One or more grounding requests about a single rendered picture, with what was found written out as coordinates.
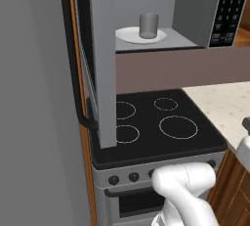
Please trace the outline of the grey cup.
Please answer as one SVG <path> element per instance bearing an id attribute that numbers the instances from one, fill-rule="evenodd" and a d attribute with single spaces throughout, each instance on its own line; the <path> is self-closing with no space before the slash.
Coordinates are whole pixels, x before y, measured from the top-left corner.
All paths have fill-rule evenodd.
<path id="1" fill-rule="evenodd" d="M 155 13 L 140 14 L 140 31 L 141 38 L 153 39 L 157 36 L 159 16 Z"/>

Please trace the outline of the wooden side panel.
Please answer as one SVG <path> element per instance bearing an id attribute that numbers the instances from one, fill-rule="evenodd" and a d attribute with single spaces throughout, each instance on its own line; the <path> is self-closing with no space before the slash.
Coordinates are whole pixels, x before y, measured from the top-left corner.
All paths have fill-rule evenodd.
<path id="1" fill-rule="evenodd" d="M 78 71 L 78 81 L 80 87 L 80 98 L 81 98 L 81 106 L 83 109 L 83 114 L 86 114 L 86 103 L 85 103 L 85 93 L 84 93 L 84 72 L 82 67 L 81 60 L 81 48 L 80 48 L 80 29 L 79 29 L 79 21 L 77 19 L 77 0 L 70 0 L 70 10 L 72 17 L 72 27 L 73 27 L 73 36 L 74 36 L 74 46 L 76 52 L 76 63 L 77 63 L 77 71 Z M 85 173 L 86 173 L 86 182 L 88 188 L 88 197 L 89 197 L 89 205 L 91 212 L 91 222 L 92 226 L 98 226 L 97 212 L 96 212 L 96 203 L 95 203 L 95 193 L 94 193 L 94 182 L 92 175 L 92 159 L 90 152 L 90 140 L 89 140 L 89 130 L 85 128 L 83 125 L 80 125 L 81 136 L 82 136 L 82 148 L 83 148 L 83 156 L 85 163 Z"/>

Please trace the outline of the grey microwave oven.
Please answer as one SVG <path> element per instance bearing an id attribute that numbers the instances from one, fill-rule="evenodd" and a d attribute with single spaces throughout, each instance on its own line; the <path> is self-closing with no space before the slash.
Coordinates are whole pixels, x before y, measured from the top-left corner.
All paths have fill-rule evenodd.
<path id="1" fill-rule="evenodd" d="M 166 38 L 133 44 L 118 39 L 116 51 L 179 50 L 233 45 L 246 0 L 115 0 L 115 27 L 137 26 L 140 15 L 155 13 Z"/>

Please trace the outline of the white round plate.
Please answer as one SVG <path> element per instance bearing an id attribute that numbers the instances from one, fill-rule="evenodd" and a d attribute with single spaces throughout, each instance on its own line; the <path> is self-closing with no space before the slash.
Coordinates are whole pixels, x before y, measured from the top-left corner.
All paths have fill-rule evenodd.
<path id="1" fill-rule="evenodd" d="M 166 39 L 167 34 L 158 29 L 157 35 L 155 38 L 145 39 L 140 36 L 140 28 L 138 26 L 130 26 L 119 28 L 115 31 L 115 36 L 117 39 L 132 43 L 132 44 L 154 44 L 157 42 L 161 42 Z"/>

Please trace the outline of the black hob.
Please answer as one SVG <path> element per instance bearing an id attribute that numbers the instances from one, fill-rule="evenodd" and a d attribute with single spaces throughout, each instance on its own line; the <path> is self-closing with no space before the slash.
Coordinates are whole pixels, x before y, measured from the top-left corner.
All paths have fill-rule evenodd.
<path id="1" fill-rule="evenodd" d="M 117 145 L 90 133 L 92 162 L 103 170 L 223 152 L 227 140 L 182 89 L 119 94 Z"/>

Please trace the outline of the grey fridge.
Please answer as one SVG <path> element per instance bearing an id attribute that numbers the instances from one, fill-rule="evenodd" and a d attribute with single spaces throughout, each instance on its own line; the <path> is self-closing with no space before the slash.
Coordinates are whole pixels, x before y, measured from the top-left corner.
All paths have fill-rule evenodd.
<path id="1" fill-rule="evenodd" d="M 61 0 L 0 0 L 0 226 L 90 226 Z"/>

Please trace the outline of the steel oven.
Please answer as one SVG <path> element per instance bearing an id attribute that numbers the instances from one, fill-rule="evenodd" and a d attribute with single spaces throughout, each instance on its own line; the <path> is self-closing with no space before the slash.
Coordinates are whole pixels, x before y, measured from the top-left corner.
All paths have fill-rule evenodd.
<path id="1" fill-rule="evenodd" d="M 122 167 L 112 167 L 112 168 L 105 167 L 104 169 L 97 169 L 94 166 L 93 175 L 94 175 L 94 190 L 96 198 L 98 226 L 111 226 L 109 222 L 110 214 L 107 212 L 108 203 L 106 201 L 104 189 L 109 189 L 110 191 L 116 192 L 116 191 L 133 190 L 144 187 L 152 187 L 151 178 L 149 178 L 148 172 L 152 169 L 156 169 L 158 167 L 171 164 L 184 164 L 188 162 L 207 163 L 208 160 L 214 160 L 216 162 L 214 170 L 218 171 L 219 165 L 222 162 L 224 154 L 225 151 L 222 151 L 206 155 L 192 156 L 186 158 L 166 159 L 162 161 L 152 161 L 140 164 L 129 163 L 128 165 Z M 131 182 L 129 180 L 129 174 L 132 172 L 139 173 L 140 178 L 137 182 Z M 119 182 L 115 186 L 110 185 L 108 183 L 108 178 L 112 175 L 117 175 L 119 177 Z M 153 218 L 156 216 L 156 214 L 150 219 L 144 219 L 142 222 L 132 221 L 130 223 L 114 224 L 113 226 L 151 226 L 151 222 Z"/>

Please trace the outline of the wooden base cupboard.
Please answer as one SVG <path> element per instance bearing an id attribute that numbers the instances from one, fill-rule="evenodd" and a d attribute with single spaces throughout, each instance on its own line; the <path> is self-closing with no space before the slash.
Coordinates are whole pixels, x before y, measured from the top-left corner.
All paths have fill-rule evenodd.
<path id="1" fill-rule="evenodd" d="M 219 226 L 250 226 L 250 173 L 227 149 L 208 194 Z"/>

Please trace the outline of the oven door with dark window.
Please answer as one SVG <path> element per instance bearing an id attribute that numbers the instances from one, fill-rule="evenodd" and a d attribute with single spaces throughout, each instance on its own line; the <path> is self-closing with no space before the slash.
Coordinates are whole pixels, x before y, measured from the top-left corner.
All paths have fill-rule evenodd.
<path id="1" fill-rule="evenodd" d="M 109 222 L 113 226 L 152 218 L 162 209 L 165 199 L 156 192 L 147 192 L 116 198 L 106 197 L 106 201 L 107 212 L 110 214 Z"/>

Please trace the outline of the grey microwave door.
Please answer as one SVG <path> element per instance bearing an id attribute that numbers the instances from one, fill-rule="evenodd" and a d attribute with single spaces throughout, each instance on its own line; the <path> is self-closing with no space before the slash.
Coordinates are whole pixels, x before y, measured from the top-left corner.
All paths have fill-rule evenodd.
<path id="1" fill-rule="evenodd" d="M 100 146 L 116 145 L 114 0 L 74 0 L 83 72 Z"/>

